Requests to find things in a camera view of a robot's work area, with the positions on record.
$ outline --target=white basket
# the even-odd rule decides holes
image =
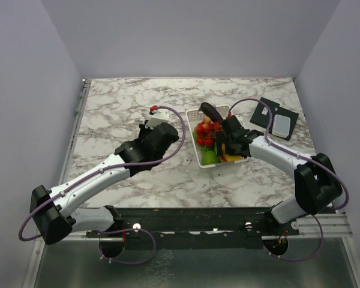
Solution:
[[[215,108],[220,113],[221,116],[225,117],[226,115],[228,115],[228,111],[229,111],[230,106],[229,105],[217,105],[217,106],[215,106]],[[194,151],[196,153],[197,163],[200,166],[200,168],[215,168],[215,167],[240,163],[240,162],[243,162],[245,160],[243,158],[243,159],[236,160],[236,161],[231,161],[231,162],[223,162],[223,163],[217,163],[217,164],[211,164],[211,165],[202,165],[202,152],[197,147],[197,145],[196,145],[196,143],[194,141],[193,131],[194,131],[194,128],[196,127],[196,125],[203,121],[203,119],[205,117],[205,114],[202,111],[200,111],[199,108],[195,108],[195,109],[190,109],[190,110],[185,111],[185,115],[187,117],[188,127],[189,127],[189,129],[191,131],[191,138],[192,138],[193,148],[194,148]]]

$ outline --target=white marble surface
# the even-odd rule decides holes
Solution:
[[[122,142],[133,140],[148,108],[166,105],[179,111],[198,107],[201,102],[229,104],[243,97],[266,97],[282,107],[299,113],[289,142],[273,137],[286,146],[314,154],[301,105],[292,79],[195,79],[138,78],[93,80],[80,127],[72,179],[97,165]],[[244,102],[234,109],[242,115],[246,128],[262,128],[249,123],[257,103]],[[175,115],[170,123],[181,126]],[[184,147],[171,160],[150,172],[119,182],[90,199],[84,206],[97,207],[227,207],[272,206],[294,193],[294,185],[284,172],[261,160],[249,158],[244,163],[204,171],[197,165],[186,131]],[[173,144],[166,155],[171,153]]]

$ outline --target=marble table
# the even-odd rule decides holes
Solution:
[[[80,126],[69,179],[97,165],[122,142],[133,140],[148,108],[157,104],[181,113],[203,101],[229,104],[243,97],[265,97],[299,113],[290,141],[278,142],[314,154],[314,146],[291,78],[135,78],[92,81]],[[264,129],[249,122],[257,103],[244,102],[234,109],[246,128]],[[180,123],[171,114],[170,123]],[[84,206],[98,207],[249,207],[272,206],[294,193],[293,180],[261,160],[249,158],[240,164],[204,171],[197,165],[191,133],[180,152],[167,162],[119,182]],[[176,148],[175,143],[166,155]]]

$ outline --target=metal frame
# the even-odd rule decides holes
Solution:
[[[64,183],[68,178],[69,168],[73,158],[73,151],[77,141],[77,135],[79,133],[80,124],[84,114],[85,104],[88,98],[88,92],[91,86],[91,80],[83,80],[83,91],[80,93],[79,102],[75,111],[76,118],[74,127],[72,130],[70,142],[67,149],[67,154],[64,160],[64,166],[62,173],[59,178],[59,184]],[[326,238],[342,238],[346,254],[350,263],[350,270],[355,278],[356,285],[360,288],[360,264],[358,256],[353,245],[352,231],[347,219],[346,214],[317,214],[316,217],[319,219],[324,236]],[[318,238],[320,237],[319,228],[316,221],[312,217],[304,217],[297,219],[297,227],[300,235],[289,236],[292,238]],[[263,236],[262,239],[274,239],[274,236]],[[86,232],[74,232],[64,238],[63,241],[98,241],[97,238],[87,238]],[[122,238],[107,238],[102,241],[122,241]],[[26,271],[25,279],[23,282],[23,288],[34,287],[38,269],[43,256],[45,243],[43,239],[36,239],[34,247],[32,249],[31,258]]]

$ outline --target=cable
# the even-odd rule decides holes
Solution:
[[[99,252],[101,254],[101,257],[100,257],[100,260],[102,260],[103,258],[105,258],[106,260],[108,261],[112,261],[112,262],[115,262],[115,263],[120,263],[120,264],[125,264],[125,265],[139,265],[139,264],[144,264],[148,261],[150,261],[153,257],[155,257],[156,255],[156,241],[155,241],[155,238],[154,236],[152,235],[151,232],[145,230],[145,229],[134,229],[134,228],[129,228],[129,229],[123,229],[123,230],[117,230],[117,231],[106,231],[106,232],[97,232],[97,233],[100,233],[100,234],[115,234],[115,233],[124,233],[124,232],[129,232],[129,231],[141,231],[141,232],[144,232],[146,234],[148,234],[149,237],[151,237],[152,239],[152,243],[153,243],[153,248],[152,248],[152,253],[149,257],[147,257],[146,259],[144,260],[141,260],[141,261],[135,261],[135,262],[128,262],[128,261],[121,261],[121,260],[116,260],[114,258],[108,258],[106,256],[104,256],[104,253],[103,253],[103,249],[101,247],[101,245],[99,246]]]
[[[297,258],[297,259],[290,259],[290,258],[285,258],[283,256],[280,255],[275,255],[273,253],[271,253],[265,246],[265,250],[268,251],[268,255],[272,256],[273,258],[276,258],[278,260],[283,260],[283,261],[287,261],[287,262],[301,262],[301,261],[307,261],[312,259],[313,257],[315,257],[321,250],[321,248],[323,247],[323,242],[324,242],[324,232],[323,232],[323,227],[319,222],[319,219],[316,218],[316,216],[312,215],[312,217],[316,220],[317,225],[319,225],[319,229],[320,229],[320,242],[319,242],[319,246],[317,247],[317,249],[315,250],[315,252],[313,252],[311,255],[309,256],[305,256],[303,258]]]
[[[269,106],[268,106],[266,103],[264,103],[263,101],[260,101],[260,100],[258,100],[258,99],[255,99],[255,98],[245,98],[245,99],[241,99],[241,100],[237,101],[235,104],[232,105],[232,107],[231,107],[231,108],[229,109],[229,111],[228,111],[228,114],[231,112],[231,110],[232,110],[237,104],[239,104],[240,102],[243,102],[243,101],[256,101],[256,102],[260,103],[261,105],[263,105],[264,107],[267,108],[268,113],[269,113],[269,121],[268,121],[268,125],[267,125],[267,127],[266,127],[266,130],[265,130],[265,132],[264,132],[264,138],[265,138],[265,140],[267,141],[267,143],[270,144],[271,146],[279,149],[280,151],[283,151],[283,152],[285,152],[285,153],[287,153],[287,154],[289,154],[289,155],[291,155],[291,156],[296,157],[297,159],[300,158],[300,159],[303,159],[303,160],[305,160],[305,161],[307,161],[307,162],[310,162],[310,163],[312,163],[312,164],[320,167],[321,169],[323,169],[326,173],[330,174],[333,178],[336,179],[336,181],[338,181],[338,182],[341,184],[341,186],[342,186],[343,189],[344,189],[344,193],[345,193],[345,197],[346,197],[345,200],[344,200],[344,203],[341,204],[339,207],[335,207],[334,209],[335,209],[335,210],[339,210],[339,209],[342,209],[342,208],[344,208],[345,206],[347,206],[347,204],[348,204],[348,202],[349,202],[349,191],[348,191],[347,186],[345,185],[345,183],[343,182],[343,180],[340,179],[339,176],[337,176],[332,170],[328,169],[327,167],[325,167],[325,166],[322,165],[321,163],[313,160],[312,158],[308,158],[308,157],[305,157],[305,156],[296,154],[296,153],[294,153],[294,152],[292,152],[292,151],[290,151],[290,150],[288,150],[288,149],[286,149],[286,148],[284,148],[284,147],[282,147],[282,146],[279,146],[277,143],[271,141],[271,140],[268,138],[268,133],[269,133],[269,129],[271,128],[271,125],[272,125],[272,119],[273,119],[273,117],[272,117],[272,110],[271,110],[271,108],[269,108]]]
[[[160,164],[164,161],[167,161],[168,159],[171,159],[173,156],[175,156],[181,149],[181,147],[183,146],[184,142],[185,142],[185,123],[184,120],[182,119],[181,115],[179,112],[177,112],[175,109],[171,108],[171,107],[167,107],[167,106],[158,106],[156,107],[156,110],[158,109],[167,109],[169,111],[172,111],[179,119],[181,122],[181,128],[182,128],[182,137],[181,137],[181,141],[179,146],[176,148],[176,150],[168,155],[167,157],[163,158],[163,159],[159,159],[159,160],[155,160],[155,161],[149,161],[149,162],[139,162],[139,163],[122,163],[122,164],[116,164],[116,165],[110,165],[107,166],[105,168],[103,168],[103,171],[108,171],[110,169],[115,169],[115,168],[120,168],[120,167],[131,167],[131,166],[144,166],[144,165],[155,165],[155,164]],[[40,211],[41,209],[43,209],[45,206],[47,206],[48,204],[52,203],[53,201],[55,201],[56,199],[64,196],[66,193],[68,193],[70,190],[72,190],[74,187],[80,185],[81,183],[87,181],[88,179],[91,179],[93,176],[97,175],[101,173],[100,170],[96,170],[95,172],[92,172],[91,174],[85,176],[84,178],[78,180],[77,182],[73,183],[72,185],[70,185],[69,187],[67,187],[66,189],[64,189],[62,192],[60,192],[59,194],[53,196],[52,198],[48,199],[47,201],[45,201],[43,204],[41,204],[40,206],[38,206],[36,209],[34,209],[28,216],[27,218],[24,220],[24,222],[22,223],[20,229],[19,229],[19,239],[23,242],[26,241],[31,241],[34,240],[36,238],[39,238],[41,235],[38,234],[36,236],[33,237],[28,237],[28,238],[24,238],[23,237],[23,232],[24,232],[24,228],[27,225],[27,223],[30,221],[30,219],[36,215],[36,213],[38,211]]]

